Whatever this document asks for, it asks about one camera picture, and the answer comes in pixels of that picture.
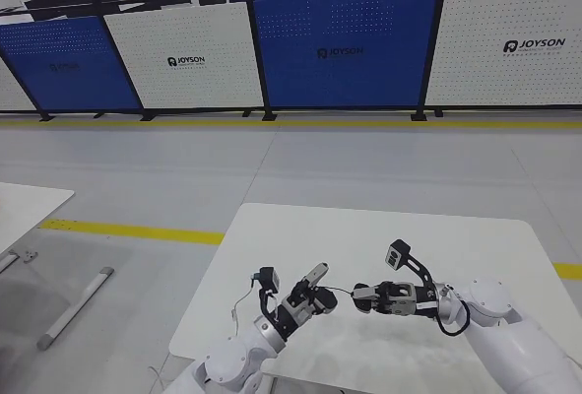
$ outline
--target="gray floor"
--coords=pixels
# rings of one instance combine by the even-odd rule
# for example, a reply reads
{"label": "gray floor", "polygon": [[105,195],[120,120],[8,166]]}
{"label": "gray floor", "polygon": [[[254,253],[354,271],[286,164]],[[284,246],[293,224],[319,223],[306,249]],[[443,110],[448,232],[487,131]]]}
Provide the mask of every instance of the gray floor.
{"label": "gray floor", "polygon": [[[445,119],[541,119],[511,116]],[[555,116],[542,120],[582,121]],[[57,218],[161,228],[225,231],[243,202],[520,219],[551,261],[582,263],[581,129],[52,123],[0,128],[0,181],[75,190]],[[63,300],[22,265],[0,277],[0,393],[160,392],[147,366],[183,368],[167,345],[216,248],[52,230],[29,241],[34,269],[67,296],[102,266],[116,275],[45,353],[34,341]],[[565,284],[582,313],[582,282]]]}

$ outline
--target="metal stand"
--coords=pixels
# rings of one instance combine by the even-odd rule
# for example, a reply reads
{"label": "metal stand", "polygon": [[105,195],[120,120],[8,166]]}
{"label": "metal stand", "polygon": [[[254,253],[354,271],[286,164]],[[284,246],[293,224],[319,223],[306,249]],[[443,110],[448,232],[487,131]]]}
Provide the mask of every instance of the metal stand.
{"label": "metal stand", "polygon": [[278,117],[277,114],[271,112],[270,110],[265,110],[264,111],[264,116],[262,116],[262,121],[263,122],[272,122],[274,121],[276,118]]}
{"label": "metal stand", "polygon": [[151,120],[155,119],[155,114],[154,113],[150,113],[148,111],[142,111],[142,119],[140,119],[141,122],[150,122]]}
{"label": "metal stand", "polygon": [[54,119],[54,116],[49,115],[45,112],[42,112],[40,115],[41,119],[39,120],[39,122],[49,122],[50,120]]}
{"label": "metal stand", "polygon": [[411,120],[414,122],[426,122],[426,115],[423,110],[417,110],[416,113],[411,114]]}
{"label": "metal stand", "polygon": [[47,330],[45,334],[39,338],[36,347],[40,351],[45,351],[52,345],[56,337],[63,331],[63,329],[72,321],[74,316],[85,306],[87,301],[96,293],[102,286],[104,281],[113,274],[114,270],[110,267],[104,267],[100,273],[92,280],[92,282],[83,290],[81,298],[74,304],[71,304],[59,317],[54,324]]}

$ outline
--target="joyson logo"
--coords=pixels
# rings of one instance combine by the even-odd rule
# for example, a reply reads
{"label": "joyson logo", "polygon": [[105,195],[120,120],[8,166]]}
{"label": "joyson logo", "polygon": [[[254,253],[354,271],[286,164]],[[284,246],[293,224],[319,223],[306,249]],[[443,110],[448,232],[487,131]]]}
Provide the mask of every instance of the joyson logo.
{"label": "joyson logo", "polygon": [[516,39],[505,42],[504,53],[518,52],[551,52],[560,50],[566,43],[566,38],[525,39],[520,43]]}
{"label": "joyson logo", "polygon": [[55,73],[80,71],[81,66],[78,63],[51,63],[50,70]]}
{"label": "joyson logo", "polygon": [[168,57],[167,60],[168,65],[174,68],[205,65],[205,57],[203,56]]}
{"label": "joyson logo", "polygon": [[362,46],[358,48],[319,48],[317,49],[317,58],[328,59],[350,55],[362,55],[362,53]]}

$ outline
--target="black cable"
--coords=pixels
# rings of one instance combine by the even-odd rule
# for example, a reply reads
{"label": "black cable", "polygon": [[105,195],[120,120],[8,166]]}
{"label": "black cable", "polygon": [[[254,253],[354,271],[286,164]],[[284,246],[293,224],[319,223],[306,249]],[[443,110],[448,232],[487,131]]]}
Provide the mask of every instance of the black cable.
{"label": "black cable", "polygon": [[466,331],[466,328],[468,328],[468,326],[470,325],[470,307],[468,307],[468,305],[465,302],[463,302],[462,299],[460,299],[460,301],[461,304],[464,305],[464,308],[466,308],[466,324],[464,324],[463,327],[461,327],[459,330],[453,333],[446,331],[444,325],[441,323],[441,318],[439,317],[439,309],[437,309],[437,324],[439,324],[439,329],[441,330],[442,333],[446,334],[449,337],[456,337],[457,335]]}
{"label": "black cable", "polygon": [[352,295],[352,292],[348,292],[347,290],[343,290],[343,289],[339,289],[339,288],[331,288],[329,286],[320,286],[320,288],[328,289],[328,290],[338,290],[339,292],[347,293],[350,296]]}

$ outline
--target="robotic hand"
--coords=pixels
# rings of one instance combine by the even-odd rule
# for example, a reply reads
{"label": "robotic hand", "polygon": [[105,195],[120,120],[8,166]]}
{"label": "robotic hand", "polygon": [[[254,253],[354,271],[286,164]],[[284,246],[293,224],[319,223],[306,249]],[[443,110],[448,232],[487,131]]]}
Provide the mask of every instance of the robotic hand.
{"label": "robotic hand", "polygon": [[269,311],[268,299],[278,292],[280,280],[272,267],[261,268],[253,280],[262,287],[262,315],[243,334],[230,337],[204,359],[192,362],[164,393],[205,393],[208,383],[220,386],[223,393],[255,393],[262,382],[262,361],[275,359],[289,336],[313,315],[330,313],[337,306],[334,294],[317,286],[327,272],[326,263],[317,265],[282,304]]}
{"label": "robotic hand", "polygon": [[[473,280],[455,287],[435,283],[410,251],[398,239],[386,262],[396,271],[408,267],[422,286],[357,284],[352,298],[359,311],[425,316],[436,319],[446,335],[464,333],[485,369],[508,394],[582,393],[568,356],[538,322],[517,309],[500,282]],[[461,328],[448,332],[444,324],[453,322]]]}

